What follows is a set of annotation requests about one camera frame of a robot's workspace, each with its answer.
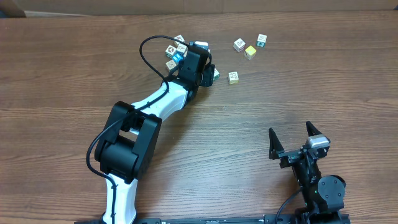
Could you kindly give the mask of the wooden block soccer ball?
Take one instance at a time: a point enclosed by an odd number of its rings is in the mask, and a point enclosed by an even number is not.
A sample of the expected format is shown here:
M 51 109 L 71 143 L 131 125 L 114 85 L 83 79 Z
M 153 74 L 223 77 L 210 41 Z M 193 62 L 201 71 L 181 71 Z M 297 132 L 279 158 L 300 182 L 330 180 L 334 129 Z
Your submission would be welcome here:
M 169 58 L 172 58 L 176 53 L 177 53 L 177 49 L 171 45 L 169 45 L 165 50 L 165 54 Z

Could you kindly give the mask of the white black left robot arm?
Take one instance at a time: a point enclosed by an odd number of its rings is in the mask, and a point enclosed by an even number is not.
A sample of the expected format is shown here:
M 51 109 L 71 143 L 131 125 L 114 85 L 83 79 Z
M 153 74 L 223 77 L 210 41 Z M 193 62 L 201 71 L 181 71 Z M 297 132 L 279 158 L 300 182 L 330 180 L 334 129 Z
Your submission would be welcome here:
M 192 101 L 199 86 L 211 86 L 214 72 L 208 44 L 190 42 L 185 58 L 156 92 L 142 101 L 119 101 L 112 107 L 95 150 L 107 187 L 100 223 L 134 222 L 137 184 L 152 160 L 162 122 Z

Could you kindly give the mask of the wooden block green letter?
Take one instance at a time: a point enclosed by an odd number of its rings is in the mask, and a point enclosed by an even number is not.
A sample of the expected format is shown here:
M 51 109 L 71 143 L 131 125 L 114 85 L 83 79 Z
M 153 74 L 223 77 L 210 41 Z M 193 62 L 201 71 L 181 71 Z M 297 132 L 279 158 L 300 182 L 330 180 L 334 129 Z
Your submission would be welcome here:
M 167 71 L 170 72 L 173 69 L 177 68 L 177 64 L 174 60 L 169 60 L 168 62 L 165 63 L 165 66 L 167 68 Z

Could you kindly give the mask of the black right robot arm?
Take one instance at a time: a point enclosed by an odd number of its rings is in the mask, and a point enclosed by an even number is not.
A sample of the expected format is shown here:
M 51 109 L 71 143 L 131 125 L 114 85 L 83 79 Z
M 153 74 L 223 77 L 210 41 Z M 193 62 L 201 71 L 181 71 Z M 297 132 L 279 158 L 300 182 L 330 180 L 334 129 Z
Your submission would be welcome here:
M 304 145 L 286 152 L 275 131 L 269 128 L 269 158 L 280 160 L 280 167 L 291 167 L 299 189 L 279 208 L 274 222 L 277 223 L 284 207 L 299 193 L 303 195 L 305 206 L 295 210 L 292 216 L 295 223 L 350 223 L 347 214 L 340 213 L 344 208 L 345 180 L 338 175 L 322 176 L 317 161 L 327 156 L 330 139 L 322 134 L 310 121 L 306 122 L 308 138 Z

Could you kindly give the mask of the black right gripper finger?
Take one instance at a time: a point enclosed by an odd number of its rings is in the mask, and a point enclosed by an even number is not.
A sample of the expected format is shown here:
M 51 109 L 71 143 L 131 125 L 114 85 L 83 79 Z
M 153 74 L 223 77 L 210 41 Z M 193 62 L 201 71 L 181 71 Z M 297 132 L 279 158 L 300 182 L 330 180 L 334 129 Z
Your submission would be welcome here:
M 322 134 L 310 121 L 306 122 L 306 129 L 309 136 L 316 136 Z
M 284 148 L 281 145 L 275 131 L 272 128 L 269 128 L 269 140 L 270 140 L 270 148 L 269 148 L 269 159 L 275 160 L 279 159 L 279 154 L 284 153 Z

